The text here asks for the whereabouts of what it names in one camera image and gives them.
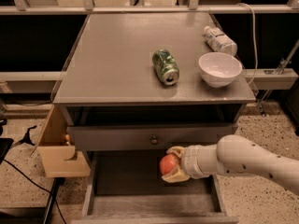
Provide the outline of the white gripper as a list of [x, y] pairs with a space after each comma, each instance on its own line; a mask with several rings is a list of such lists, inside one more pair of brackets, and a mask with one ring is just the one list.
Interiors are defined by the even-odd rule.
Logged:
[[162, 180], [167, 183], [184, 182], [193, 179], [206, 178], [198, 164], [199, 146], [170, 147], [166, 153], [174, 154], [181, 159], [181, 167], [175, 167], [169, 174], [163, 175]]

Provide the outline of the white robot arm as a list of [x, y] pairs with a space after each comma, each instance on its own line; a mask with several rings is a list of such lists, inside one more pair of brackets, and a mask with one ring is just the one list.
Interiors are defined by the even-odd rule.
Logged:
[[258, 175], [299, 194], [299, 161], [272, 153], [247, 138], [230, 134], [215, 145], [170, 147], [160, 161], [167, 183], [210, 175]]

